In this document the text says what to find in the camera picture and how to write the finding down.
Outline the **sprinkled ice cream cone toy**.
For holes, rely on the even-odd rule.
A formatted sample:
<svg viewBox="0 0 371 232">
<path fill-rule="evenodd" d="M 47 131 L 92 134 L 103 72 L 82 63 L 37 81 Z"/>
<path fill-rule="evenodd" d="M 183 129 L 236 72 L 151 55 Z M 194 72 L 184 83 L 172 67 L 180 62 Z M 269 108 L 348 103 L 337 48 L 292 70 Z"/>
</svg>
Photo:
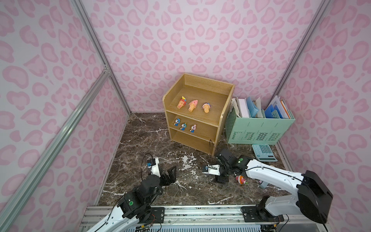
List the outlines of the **sprinkled ice cream cone toy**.
<svg viewBox="0 0 371 232">
<path fill-rule="evenodd" d="M 181 109 L 185 105 L 186 105 L 186 98 L 184 96 L 182 96 L 181 99 L 180 99 L 180 101 L 179 101 L 179 103 L 178 103 L 178 105 L 177 105 L 177 108 L 178 109 Z"/>
</svg>

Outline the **mint green file organizer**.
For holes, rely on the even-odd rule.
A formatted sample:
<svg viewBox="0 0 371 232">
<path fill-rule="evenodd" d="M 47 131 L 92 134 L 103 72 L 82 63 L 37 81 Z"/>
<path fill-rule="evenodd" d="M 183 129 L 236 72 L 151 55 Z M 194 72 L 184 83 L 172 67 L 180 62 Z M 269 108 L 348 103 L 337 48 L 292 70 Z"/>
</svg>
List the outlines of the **mint green file organizer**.
<svg viewBox="0 0 371 232">
<path fill-rule="evenodd" d="M 295 119 L 240 118 L 229 112 L 226 135 L 229 144 L 275 145 Z"/>
</svg>

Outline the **small teal figure toy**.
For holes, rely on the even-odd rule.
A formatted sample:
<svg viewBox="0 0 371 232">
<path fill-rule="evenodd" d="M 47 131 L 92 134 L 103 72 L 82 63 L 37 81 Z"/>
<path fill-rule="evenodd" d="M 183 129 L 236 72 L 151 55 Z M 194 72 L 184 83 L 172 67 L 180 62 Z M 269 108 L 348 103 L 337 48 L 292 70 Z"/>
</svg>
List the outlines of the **small teal figure toy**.
<svg viewBox="0 0 371 232">
<path fill-rule="evenodd" d="M 186 127 L 187 127 L 187 124 L 186 124 L 186 123 L 183 123 L 183 124 L 181 125 L 181 130 L 184 131 L 184 130 L 186 129 Z"/>
</svg>

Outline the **pink ice cream cone toy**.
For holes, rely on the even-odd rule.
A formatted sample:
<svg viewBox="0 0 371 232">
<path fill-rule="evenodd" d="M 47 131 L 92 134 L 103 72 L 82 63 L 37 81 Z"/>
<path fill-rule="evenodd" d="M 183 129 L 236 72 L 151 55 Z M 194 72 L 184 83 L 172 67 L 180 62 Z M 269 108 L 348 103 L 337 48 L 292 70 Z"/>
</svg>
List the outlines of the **pink ice cream cone toy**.
<svg viewBox="0 0 371 232">
<path fill-rule="evenodd" d="M 193 100 L 189 103 L 189 108 L 188 108 L 188 111 L 189 112 L 193 112 L 194 109 L 197 107 L 197 104 L 198 104 L 198 100 Z"/>
</svg>

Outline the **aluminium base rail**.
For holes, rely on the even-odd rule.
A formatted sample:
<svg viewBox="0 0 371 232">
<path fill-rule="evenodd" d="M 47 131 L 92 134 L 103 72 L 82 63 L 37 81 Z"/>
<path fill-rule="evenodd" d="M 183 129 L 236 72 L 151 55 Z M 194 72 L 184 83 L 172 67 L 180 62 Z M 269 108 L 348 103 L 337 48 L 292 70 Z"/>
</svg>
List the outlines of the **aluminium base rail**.
<svg viewBox="0 0 371 232">
<path fill-rule="evenodd" d="M 295 205 L 152 206 L 146 216 L 123 217 L 119 207 L 89 207 L 80 232 L 330 232 L 318 210 Z"/>
</svg>

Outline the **pink red toy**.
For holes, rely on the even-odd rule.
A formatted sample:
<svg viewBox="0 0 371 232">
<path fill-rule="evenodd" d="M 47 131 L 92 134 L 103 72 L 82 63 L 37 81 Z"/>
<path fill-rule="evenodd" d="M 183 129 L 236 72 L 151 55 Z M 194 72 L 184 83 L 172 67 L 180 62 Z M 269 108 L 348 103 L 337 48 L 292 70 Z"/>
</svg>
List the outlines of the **pink red toy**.
<svg viewBox="0 0 371 232">
<path fill-rule="evenodd" d="M 245 177 L 243 177 L 242 175 L 240 176 L 236 176 L 236 181 L 240 184 L 240 185 L 245 185 L 247 184 L 247 180 Z"/>
</svg>

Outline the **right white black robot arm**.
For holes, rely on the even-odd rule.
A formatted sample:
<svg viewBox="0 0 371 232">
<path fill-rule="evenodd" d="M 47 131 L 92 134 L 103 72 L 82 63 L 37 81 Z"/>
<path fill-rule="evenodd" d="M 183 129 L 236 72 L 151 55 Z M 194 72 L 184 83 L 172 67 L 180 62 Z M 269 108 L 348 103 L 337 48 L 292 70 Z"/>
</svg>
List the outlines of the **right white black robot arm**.
<svg viewBox="0 0 371 232">
<path fill-rule="evenodd" d="M 313 222 L 327 223 L 333 194 L 316 173 L 282 170 L 246 156 L 237 158 L 226 149 L 215 157 L 218 163 L 205 166 L 203 173 L 214 175 L 218 183 L 227 183 L 229 177 L 241 181 L 251 178 L 289 192 L 280 197 L 266 195 L 256 206 L 242 207 L 245 222 L 281 222 L 284 215 L 303 215 Z"/>
</svg>

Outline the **small blue figure toy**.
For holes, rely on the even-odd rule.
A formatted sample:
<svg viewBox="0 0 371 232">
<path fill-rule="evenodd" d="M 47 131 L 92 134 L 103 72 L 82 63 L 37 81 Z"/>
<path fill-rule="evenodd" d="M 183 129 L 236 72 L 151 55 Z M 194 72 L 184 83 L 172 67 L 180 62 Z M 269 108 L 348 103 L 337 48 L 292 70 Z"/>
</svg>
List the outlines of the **small blue figure toy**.
<svg viewBox="0 0 371 232">
<path fill-rule="evenodd" d="M 177 127 L 177 126 L 179 126 L 180 124 L 181 124 L 181 120 L 180 120 L 180 118 L 177 118 L 177 119 L 175 120 L 174 125 Z"/>
</svg>

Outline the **blue pink pig figure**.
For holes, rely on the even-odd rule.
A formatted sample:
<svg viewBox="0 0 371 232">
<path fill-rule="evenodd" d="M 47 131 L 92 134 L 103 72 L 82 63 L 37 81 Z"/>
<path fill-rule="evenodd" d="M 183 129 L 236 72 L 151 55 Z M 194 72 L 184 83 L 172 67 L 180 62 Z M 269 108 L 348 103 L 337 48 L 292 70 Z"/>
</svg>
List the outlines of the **blue pink pig figure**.
<svg viewBox="0 0 371 232">
<path fill-rule="evenodd" d="M 196 124 L 192 125 L 192 126 L 191 126 L 191 129 L 190 129 L 190 132 L 191 132 L 191 133 L 194 133 L 195 130 L 196 130 L 196 128 L 197 128 L 197 125 L 196 125 Z"/>
</svg>

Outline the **mint green calculator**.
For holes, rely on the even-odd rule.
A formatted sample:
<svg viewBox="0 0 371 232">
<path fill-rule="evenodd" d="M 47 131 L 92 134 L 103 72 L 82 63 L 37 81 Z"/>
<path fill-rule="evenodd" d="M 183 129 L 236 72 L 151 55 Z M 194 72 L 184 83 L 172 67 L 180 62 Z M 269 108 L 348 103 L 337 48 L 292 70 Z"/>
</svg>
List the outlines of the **mint green calculator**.
<svg viewBox="0 0 371 232">
<path fill-rule="evenodd" d="M 269 145 L 252 145 L 255 158 L 260 162 L 277 162 Z"/>
</svg>

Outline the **papers and folders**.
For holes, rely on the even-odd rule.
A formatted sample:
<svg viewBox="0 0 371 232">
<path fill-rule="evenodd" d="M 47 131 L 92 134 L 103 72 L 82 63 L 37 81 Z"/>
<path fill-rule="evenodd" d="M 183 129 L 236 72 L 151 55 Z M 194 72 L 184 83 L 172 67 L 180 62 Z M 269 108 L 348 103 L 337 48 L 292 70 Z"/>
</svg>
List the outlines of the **papers and folders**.
<svg viewBox="0 0 371 232">
<path fill-rule="evenodd" d="M 277 95 L 274 96 L 273 100 L 265 108 L 262 106 L 260 97 L 256 100 L 253 100 L 251 97 L 232 98 L 229 113 L 232 112 L 234 112 L 238 118 L 295 119 L 285 99 Z"/>
</svg>

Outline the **wooden three-tier shelf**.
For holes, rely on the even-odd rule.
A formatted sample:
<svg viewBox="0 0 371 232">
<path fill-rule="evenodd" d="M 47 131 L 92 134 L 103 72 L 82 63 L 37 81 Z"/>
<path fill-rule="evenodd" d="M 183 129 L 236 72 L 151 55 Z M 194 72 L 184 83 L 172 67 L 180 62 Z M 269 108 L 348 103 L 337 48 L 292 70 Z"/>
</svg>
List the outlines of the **wooden three-tier shelf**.
<svg viewBox="0 0 371 232">
<path fill-rule="evenodd" d="M 213 155 L 225 127 L 234 89 L 231 83 L 183 74 L 162 99 L 171 140 Z M 182 96 L 186 98 L 186 105 L 178 109 Z M 189 112 L 189 103 L 193 100 L 198 100 L 198 104 L 193 112 Z M 207 102 L 211 105 L 209 113 L 202 109 Z M 181 124 L 176 127 L 177 118 Z M 185 130 L 181 130 L 183 123 L 187 124 Z M 197 128 L 191 133 L 194 124 Z"/>
</svg>

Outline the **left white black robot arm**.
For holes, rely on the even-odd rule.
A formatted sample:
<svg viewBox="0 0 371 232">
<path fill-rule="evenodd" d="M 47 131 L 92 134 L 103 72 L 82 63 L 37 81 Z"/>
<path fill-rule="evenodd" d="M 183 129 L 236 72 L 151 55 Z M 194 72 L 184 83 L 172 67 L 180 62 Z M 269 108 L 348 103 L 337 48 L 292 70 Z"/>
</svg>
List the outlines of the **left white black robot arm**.
<svg viewBox="0 0 371 232">
<path fill-rule="evenodd" d="M 110 213 L 94 225 L 90 232 L 123 232 L 151 218 L 151 204 L 163 194 L 163 187 L 176 182 L 177 167 L 157 176 L 150 174 L 140 185 L 122 196 Z"/>
</svg>

